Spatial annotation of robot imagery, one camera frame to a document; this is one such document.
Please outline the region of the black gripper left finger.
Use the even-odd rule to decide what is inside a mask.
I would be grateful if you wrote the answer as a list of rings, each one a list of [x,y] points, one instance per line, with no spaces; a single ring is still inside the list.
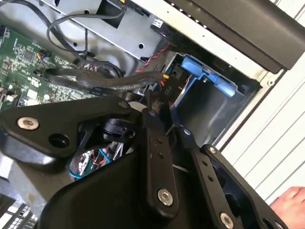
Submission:
[[[96,97],[16,107],[0,115],[1,152],[52,173],[66,168],[76,154],[110,142],[135,150],[68,185],[60,199],[72,202],[97,191],[134,201],[155,217],[176,216],[179,200],[169,142],[154,111],[138,111],[119,97]]]

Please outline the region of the person's bare hand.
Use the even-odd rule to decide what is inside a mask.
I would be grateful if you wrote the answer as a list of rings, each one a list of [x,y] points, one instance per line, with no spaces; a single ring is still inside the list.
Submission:
[[[289,229],[305,228],[305,188],[290,187],[270,205]]]

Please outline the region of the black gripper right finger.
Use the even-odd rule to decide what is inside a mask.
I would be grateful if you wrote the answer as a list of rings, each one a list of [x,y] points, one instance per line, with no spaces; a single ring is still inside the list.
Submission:
[[[174,164],[185,169],[194,193],[187,201],[205,229],[285,229],[287,225],[213,145],[196,144],[179,122],[175,106],[166,103],[167,133],[176,145]]]

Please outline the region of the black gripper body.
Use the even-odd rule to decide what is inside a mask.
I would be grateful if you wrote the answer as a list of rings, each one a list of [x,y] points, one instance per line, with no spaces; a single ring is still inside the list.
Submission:
[[[190,150],[181,146],[139,146],[59,190],[41,214],[41,228],[207,228],[192,168]]]

